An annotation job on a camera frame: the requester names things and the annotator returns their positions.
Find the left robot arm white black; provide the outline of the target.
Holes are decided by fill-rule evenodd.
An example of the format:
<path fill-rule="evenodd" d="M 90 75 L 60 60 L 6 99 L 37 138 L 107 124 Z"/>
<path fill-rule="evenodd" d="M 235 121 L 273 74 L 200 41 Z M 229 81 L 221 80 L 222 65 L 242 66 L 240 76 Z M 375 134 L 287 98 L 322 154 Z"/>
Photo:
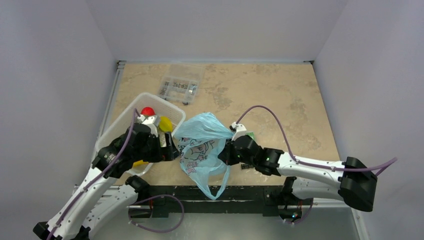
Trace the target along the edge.
<path fill-rule="evenodd" d="M 159 134 L 152 123 L 131 123 L 126 132 L 101 148 L 81 185 L 50 220 L 38 222 L 33 233 L 41 240 L 91 240 L 118 212 L 132 204 L 155 199 L 140 176 L 128 177 L 118 191 L 102 203 L 104 193 L 138 160 L 172 161 L 179 156 L 171 132 Z"/>

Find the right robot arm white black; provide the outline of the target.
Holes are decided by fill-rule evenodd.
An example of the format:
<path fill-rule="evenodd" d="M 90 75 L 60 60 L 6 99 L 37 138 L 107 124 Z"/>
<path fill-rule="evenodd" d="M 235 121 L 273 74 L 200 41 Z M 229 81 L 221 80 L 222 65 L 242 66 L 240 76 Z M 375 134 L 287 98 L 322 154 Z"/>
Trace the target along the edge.
<path fill-rule="evenodd" d="M 355 157 L 345 161 L 293 159 L 288 152 L 261 147 L 245 135 L 228 139 L 218 158 L 229 166 L 248 164 L 264 175 L 293 179 L 293 184 L 280 191 L 282 200 L 288 204 L 298 199 L 323 198 L 343 201 L 362 212 L 374 208 L 378 177 Z"/>

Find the blue plastic bag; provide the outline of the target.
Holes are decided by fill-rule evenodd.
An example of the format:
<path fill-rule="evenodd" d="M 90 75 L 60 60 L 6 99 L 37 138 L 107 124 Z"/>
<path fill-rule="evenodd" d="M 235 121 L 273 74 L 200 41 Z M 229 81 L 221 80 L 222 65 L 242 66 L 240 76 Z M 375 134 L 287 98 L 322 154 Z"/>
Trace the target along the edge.
<path fill-rule="evenodd" d="M 225 142 L 233 133 L 211 112 L 204 112 L 184 121 L 174 134 L 181 153 L 180 167 L 203 194 L 218 199 L 224 192 L 231 167 L 218 159 Z M 223 175 L 217 193 L 212 193 L 209 178 Z"/>

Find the yellow fake banana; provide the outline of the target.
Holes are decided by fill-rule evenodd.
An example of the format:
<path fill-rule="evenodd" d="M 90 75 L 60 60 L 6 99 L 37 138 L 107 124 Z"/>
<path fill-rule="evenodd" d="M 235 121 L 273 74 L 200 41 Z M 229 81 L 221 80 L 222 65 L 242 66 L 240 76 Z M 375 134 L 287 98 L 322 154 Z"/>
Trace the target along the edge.
<path fill-rule="evenodd" d="M 146 164 L 148 164 L 148 162 L 145 162 L 143 160 L 139 160 L 139 161 L 134 162 L 133 165 L 132 165 L 132 167 L 133 168 L 136 168 L 138 166 L 142 166 L 142 165 L 146 165 Z"/>

